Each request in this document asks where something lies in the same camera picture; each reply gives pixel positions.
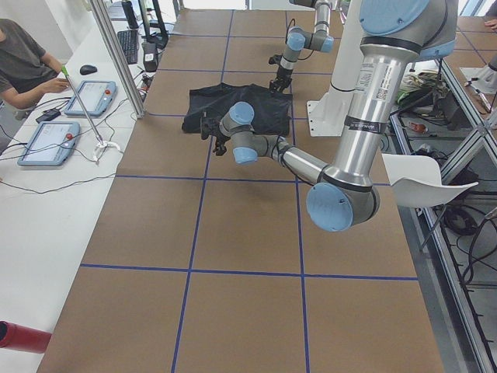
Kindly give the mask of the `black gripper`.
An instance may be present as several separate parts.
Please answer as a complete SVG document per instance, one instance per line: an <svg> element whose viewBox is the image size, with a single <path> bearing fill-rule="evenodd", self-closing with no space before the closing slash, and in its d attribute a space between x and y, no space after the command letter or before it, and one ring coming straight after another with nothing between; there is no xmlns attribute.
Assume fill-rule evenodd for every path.
<svg viewBox="0 0 497 373"><path fill-rule="evenodd" d="M269 90L283 92L292 81L294 63L288 61L282 54L275 54L269 58L269 64L278 66L275 79L269 82Z"/></svg>
<svg viewBox="0 0 497 373"><path fill-rule="evenodd" d="M219 117L202 117L200 119L200 134L202 140L209 137L215 138L215 146L212 151L216 156L222 156L226 153L226 143L229 137L221 132L221 119Z"/></svg>

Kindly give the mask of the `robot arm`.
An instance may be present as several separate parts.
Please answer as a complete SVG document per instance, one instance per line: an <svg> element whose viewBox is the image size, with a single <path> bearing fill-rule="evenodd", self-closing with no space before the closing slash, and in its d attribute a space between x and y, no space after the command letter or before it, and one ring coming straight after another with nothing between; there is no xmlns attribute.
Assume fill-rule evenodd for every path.
<svg viewBox="0 0 497 373"><path fill-rule="evenodd" d="M307 182L311 187L307 211L323 230L341 232L371 219L380 206L380 197L370 169L405 68L453 51L457 9L455 1L350 4L346 24L358 29L363 61L331 163L290 145L283 137L257 134L252 126L255 112L242 101L222 118L203 118L202 138L215 138L218 155L223 155L226 143L231 142L238 164L268 157Z"/></svg>
<svg viewBox="0 0 497 373"><path fill-rule="evenodd" d="M283 92L292 81L294 66L303 49L329 53L334 39L329 35L332 5L326 0L290 1L291 4L315 10L314 32L302 30L299 26L289 27L286 35L286 46L282 54L275 54L269 64L278 66L275 79L269 82L269 90Z"/></svg>

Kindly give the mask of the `person's hand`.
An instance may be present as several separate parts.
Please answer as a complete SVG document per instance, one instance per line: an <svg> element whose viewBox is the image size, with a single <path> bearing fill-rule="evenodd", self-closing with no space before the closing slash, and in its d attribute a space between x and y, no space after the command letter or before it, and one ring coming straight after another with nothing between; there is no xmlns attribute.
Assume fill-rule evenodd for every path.
<svg viewBox="0 0 497 373"><path fill-rule="evenodd" d="M43 84L44 93L59 93L70 88L70 84L65 78L53 78Z"/></svg>

